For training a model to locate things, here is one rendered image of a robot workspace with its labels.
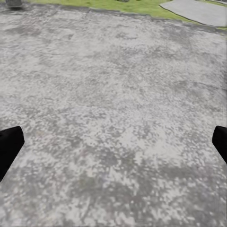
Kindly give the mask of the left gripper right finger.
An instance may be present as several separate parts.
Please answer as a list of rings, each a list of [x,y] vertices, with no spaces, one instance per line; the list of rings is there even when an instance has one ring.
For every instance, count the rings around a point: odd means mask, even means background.
[[[227,164],[227,128],[222,126],[216,126],[213,137],[212,143],[224,159]]]

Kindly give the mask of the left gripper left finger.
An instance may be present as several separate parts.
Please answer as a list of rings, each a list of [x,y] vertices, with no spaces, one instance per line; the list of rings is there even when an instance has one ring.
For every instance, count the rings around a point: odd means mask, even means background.
[[[0,131],[0,182],[24,143],[24,135],[21,126]]]

